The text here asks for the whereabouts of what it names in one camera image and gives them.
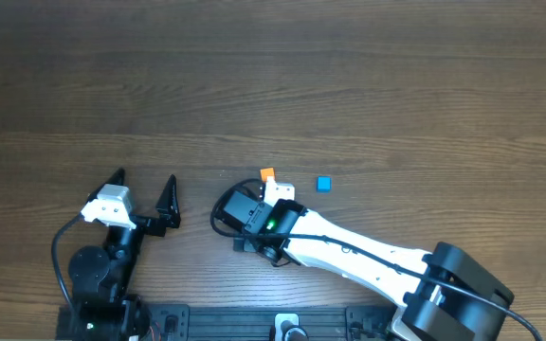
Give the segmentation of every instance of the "white plastic part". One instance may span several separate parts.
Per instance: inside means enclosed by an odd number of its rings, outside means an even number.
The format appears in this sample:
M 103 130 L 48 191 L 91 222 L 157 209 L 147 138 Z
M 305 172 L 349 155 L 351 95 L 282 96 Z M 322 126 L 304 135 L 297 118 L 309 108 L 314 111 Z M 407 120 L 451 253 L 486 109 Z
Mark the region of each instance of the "white plastic part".
M 327 236 L 359 247 L 414 272 L 424 274 L 427 270 L 427 264 L 422 259 L 429 252 L 374 241 L 338 227 L 312 210 L 297 220 L 290 233 Z M 386 297 L 398 308 L 391 322 L 391 331 L 406 340 L 420 341 L 420 338 L 401 321 L 406 309 L 404 295 L 414 293 L 420 279 L 399 274 L 375 260 L 331 242 L 290 239 L 284 251 L 302 265 L 340 274 Z
M 275 182 L 275 178 L 269 176 L 264 187 L 263 201 L 269 206 L 274 206 L 280 199 L 294 200 L 294 193 L 294 185 Z
M 133 209 L 130 189 L 125 186 L 104 185 L 97 199 L 87 203 L 82 209 L 83 219 L 89 223 L 98 219 L 107 226 L 120 226 L 130 229 L 137 227 L 130 220 Z

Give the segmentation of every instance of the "wooden surface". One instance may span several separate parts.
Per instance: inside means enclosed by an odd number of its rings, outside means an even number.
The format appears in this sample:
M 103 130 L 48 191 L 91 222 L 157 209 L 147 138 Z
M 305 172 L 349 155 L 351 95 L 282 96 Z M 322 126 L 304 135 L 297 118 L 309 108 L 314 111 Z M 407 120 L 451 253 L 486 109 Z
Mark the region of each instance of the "wooden surface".
M 119 166 L 143 212 L 179 179 L 182 227 L 136 269 L 148 301 L 383 302 L 210 230 L 224 189 L 275 167 L 350 230 L 459 245 L 546 336 L 546 1 L 0 0 L 0 337 L 53 336 L 51 239 Z M 64 271 L 104 233 L 69 231 Z

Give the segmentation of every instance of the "wooden table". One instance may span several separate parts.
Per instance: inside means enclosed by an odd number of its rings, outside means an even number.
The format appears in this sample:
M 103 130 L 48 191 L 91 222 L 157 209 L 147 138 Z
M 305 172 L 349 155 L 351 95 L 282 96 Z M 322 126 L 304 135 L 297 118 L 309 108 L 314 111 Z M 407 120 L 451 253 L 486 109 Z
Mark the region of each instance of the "wooden table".
M 119 166 L 141 212 L 179 180 L 182 227 L 136 268 L 147 301 L 383 302 L 210 230 L 227 187 L 275 167 L 350 230 L 459 245 L 546 336 L 546 1 L 0 0 L 0 337 L 53 336 L 51 239 Z M 64 271 L 104 234 L 70 230 Z

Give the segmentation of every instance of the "small block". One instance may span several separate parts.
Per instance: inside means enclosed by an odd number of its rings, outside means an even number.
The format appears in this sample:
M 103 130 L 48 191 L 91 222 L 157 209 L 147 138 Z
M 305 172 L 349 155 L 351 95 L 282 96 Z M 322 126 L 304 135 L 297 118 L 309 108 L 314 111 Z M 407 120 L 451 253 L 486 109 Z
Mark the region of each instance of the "small block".
M 263 182 L 266 182 L 269 177 L 272 177 L 273 180 L 275 180 L 275 171 L 273 170 L 273 168 L 261 169 L 261 180 L 263 180 Z
M 330 176 L 318 176 L 318 192 L 327 193 L 332 189 Z

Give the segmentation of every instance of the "blue cube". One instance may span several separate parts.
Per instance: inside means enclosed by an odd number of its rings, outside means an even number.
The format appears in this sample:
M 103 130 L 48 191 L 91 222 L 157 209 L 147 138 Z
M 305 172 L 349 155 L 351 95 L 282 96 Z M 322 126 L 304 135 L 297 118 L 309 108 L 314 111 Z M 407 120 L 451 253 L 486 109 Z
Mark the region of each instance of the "blue cube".
M 318 192 L 327 193 L 332 189 L 330 176 L 318 176 Z

